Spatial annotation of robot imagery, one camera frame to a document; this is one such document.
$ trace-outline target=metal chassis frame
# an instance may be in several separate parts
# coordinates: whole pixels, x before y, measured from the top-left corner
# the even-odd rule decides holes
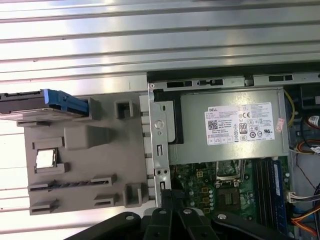
[[[269,76],[292,75],[290,81],[276,81],[269,82]],[[198,85],[200,80],[217,80],[222,79],[223,85]],[[169,167],[169,153],[168,153],[168,129],[166,124],[166,114],[162,110],[165,102],[155,102],[154,90],[162,89],[164,92],[170,91],[188,91],[188,90],[204,90],[204,89],[238,89],[238,90],[251,90],[270,87],[283,87],[288,85],[300,84],[315,84],[320,83],[319,72],[306,72],[306,73],[282,73],[282,74],[263,74],[252,76],[253,81],[245,79],[243,76],[234,77],[214,77],[214,78],[199,78],[199,79],[184,79],[177,80],[177,82],[191,81],[191,86],[185,87],[167,87],[167,81],[155,82],[148,84],[149,96],[149,118],[150,118],[150,131],[151,131],[151,147],[154,168],[154,185],[155,185],[155,200],[158,207],[161,206],[161,190],[171,189],[171,177]]]

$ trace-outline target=power connector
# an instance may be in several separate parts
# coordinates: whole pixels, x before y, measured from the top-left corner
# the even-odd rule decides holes
[[[297,201],[291,198],[291,194],[296,195],[296,193],[295,193],[294,191],[287,191],[287,192],[285,193],[285,200],[286,200],[288,203],[290,203],[290,204],[294,204],[294,203],[296,203]]]

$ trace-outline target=gray plastic bracket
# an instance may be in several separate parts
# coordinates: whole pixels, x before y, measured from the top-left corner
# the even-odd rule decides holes
[[[83,125],[64,128],[67,150],[89,149],[109,142],[109,130],[106,127]]]
[[[53,210],[59,207],[58,200],[50,200],[50,201],[41,201],[36,202],[32,206],[30,206],[29,211],[31,215],[36,214],[50,214]]]
[[[106,182],[105,187],[111,187],[117,180],[117,175],[97,175],[90,180],[91,183]]]
[[[65,146],[64,137],[52,137],[41,139],[40,141],[36,141],[32,143],[32,149],[53,149],[53,148],[61,148]]]
[[[115,195],[97,195],[94,199],[94,206],[98,207],[114,207],[118,196]]]
[[[142,205],[142,184],[126,184],[122,196],[126,208],[140,207]]]
[[[97,100],[94,100],[93,98],[81,98],[82,100],[88,101],[88,107],[89,107],[89,116],[84,117],[76,117],[73,119],[74,122],[91,122],[91,121],[98,121],[101,119],[101,112],[102,107],[101,103]]]
[[[23,127],[23,128],[38,128],[38,127],[48,127],[50,126],[50,123],[49,122],[20,122],[20,121],[17,121],[16,122],[16,126],[17,127]]]
[[[134,117],[133,103],[131,100],[118,100],[114,102],[114,112],[117,119]]]
[[[33,184],[28,186],[28,191],[31,192],[31,191],[36,190],[36,189],[51,187],[54,183],[55,183],[54,180],[52,180],[52,181],[44,181],[44,182],[36,182],[36,183],[33,183]]]
[[[46,167],[46,168],[35,168],[34,173],[38,175],[57,175],[64,174],[68,172],[70,169],[69,164],[65,163],[57,163],[56,166]]]

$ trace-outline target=electronic component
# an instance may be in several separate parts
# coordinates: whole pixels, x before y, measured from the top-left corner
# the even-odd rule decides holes
[[[201,188],[201,192],[202,192],[203,194],[206,194],[206,193],[209,192],[209,188],[203,187],[203,188]]]
[[[202,171],[197,171],[196,172],[196,177],[197,178],[202,178],[204,176],[203,172]]]
[[[246,160],[229,160],[216,162],[215,186],[219,188],[222,184],[232,184],[239,187],[245,175]]]
[[[208,204],[209,203],[209,198],[208,197],[204,197],[202,199],[202,201],[205,203],[205,204]]]
[[[210,208],[204,208],[203,209],[204,214],[209,214],[210,213]]]
[[[39,149],[36,153],[35,168],[43,169],[54,167],[57,163],[57,155],[57,148]]]
[[[288,233],[281,162],[271,158],[252,161],[258,223]]]
[[[52,122],[88,116],[88,102],[63,91],[40,91],[0,94],[0,119],[29,122]]]
[[[217,194],[217,209],[219,211],[232,212],[241,208],[240,192],[236,187],[219,188]]]

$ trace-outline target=black wire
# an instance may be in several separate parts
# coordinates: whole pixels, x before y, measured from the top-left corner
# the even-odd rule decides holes
[[[309,142],[305,138],[305,133],[304,133],[304,123],[305,123],[306,116],[302,115],[301,122],[300,122],[300,133],[301,137],[303,138],[303,141],[305,144],[309,147],[312,148],[312,146],[309,144]]]
[[[310,179],[309,179],[309,178],[307,177],[307,175],[305,174],[305,171],[300,167],[298,155],[299,155],[299,153],[297,153],[297,154],[295,155],[295,165],[300,169],[300,171],[302,172],[303,176],[304,176],[305,179],[309,182],[309,184],[313,187],[313,189],[316,189],[316,187],[313,185],[313,183],[310,181]]]

